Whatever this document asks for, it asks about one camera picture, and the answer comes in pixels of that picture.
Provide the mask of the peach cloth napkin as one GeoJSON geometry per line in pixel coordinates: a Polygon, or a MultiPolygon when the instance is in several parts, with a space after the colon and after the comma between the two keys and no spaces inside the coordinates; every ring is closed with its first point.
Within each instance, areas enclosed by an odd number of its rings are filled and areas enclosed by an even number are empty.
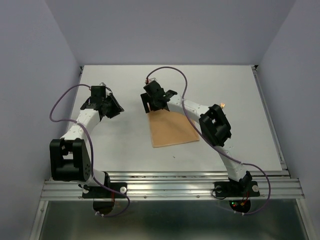
{"type": "Polygon", "coordinates": [[[154,148],[187,144],[200,140],[199,134],[187,118],[167,110],[152,111],[147,114],[151,144],[154,148]]]}

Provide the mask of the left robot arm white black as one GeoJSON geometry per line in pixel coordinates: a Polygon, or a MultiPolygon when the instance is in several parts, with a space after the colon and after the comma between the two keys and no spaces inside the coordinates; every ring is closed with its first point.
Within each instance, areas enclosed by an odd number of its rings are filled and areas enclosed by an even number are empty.
{"type": "Polygon", "coordinates": [[[112,90],[103,82],[88,86],[90,96],[81,105],[76,119],[64,119],[69,130],[49,144],[51,177],[55,181],[76,182],[94,187],[95,193],[106,197],[111,193],[109,175],[94,168],[91,132],[102,119],[112,119],[124,112],[112,90]]]}

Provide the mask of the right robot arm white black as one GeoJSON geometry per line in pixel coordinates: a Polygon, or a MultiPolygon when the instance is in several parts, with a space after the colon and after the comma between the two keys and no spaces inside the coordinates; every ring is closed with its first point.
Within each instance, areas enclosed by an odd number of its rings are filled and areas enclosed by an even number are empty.
{"type": "Polygon", "coordinates": [[[252,180],[251,174],[240,161],[231,159],[224,149],[225,142],[231,138],[231,125],[222,108],[214,104],[205,106],[185,99],[173,90],[165,91],[156,80],[147,80],[141,94],[143,107],[146,113],[158,110],[179,113],[186,116],[200,126],[200,135],[215,150],[227,170],[231,192],[242,195],[248,190],[252,180]]]}

